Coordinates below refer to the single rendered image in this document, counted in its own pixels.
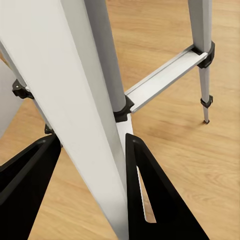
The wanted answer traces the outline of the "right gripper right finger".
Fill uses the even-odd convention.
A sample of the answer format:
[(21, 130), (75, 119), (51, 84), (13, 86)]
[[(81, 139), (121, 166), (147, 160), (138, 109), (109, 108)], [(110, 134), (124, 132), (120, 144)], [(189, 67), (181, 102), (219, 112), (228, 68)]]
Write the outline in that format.
[[(145, 142), (125, 134), (129, 240), (210, 240)], [(156, 223), (146, 221), (141, 174)]]

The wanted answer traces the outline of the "camera tripod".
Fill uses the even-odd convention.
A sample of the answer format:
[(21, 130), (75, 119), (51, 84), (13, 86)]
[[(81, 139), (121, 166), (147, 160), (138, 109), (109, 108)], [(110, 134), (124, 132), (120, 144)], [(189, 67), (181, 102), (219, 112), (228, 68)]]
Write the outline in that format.
[(213, 0), (187, 0), (193, 44), (124, 92), (106, 0), (0, 0), (0, 52), (111, 225), (129, 240), (126, 133), (142, 107), (198, 66), (209, 124)]

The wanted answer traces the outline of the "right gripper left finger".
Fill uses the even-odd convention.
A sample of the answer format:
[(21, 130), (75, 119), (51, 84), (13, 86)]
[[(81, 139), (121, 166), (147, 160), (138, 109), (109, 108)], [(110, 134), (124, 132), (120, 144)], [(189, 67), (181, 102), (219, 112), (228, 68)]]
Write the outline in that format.
[(61, 148), (51, 133), (0, 166), (0, 240), (28, 240)]

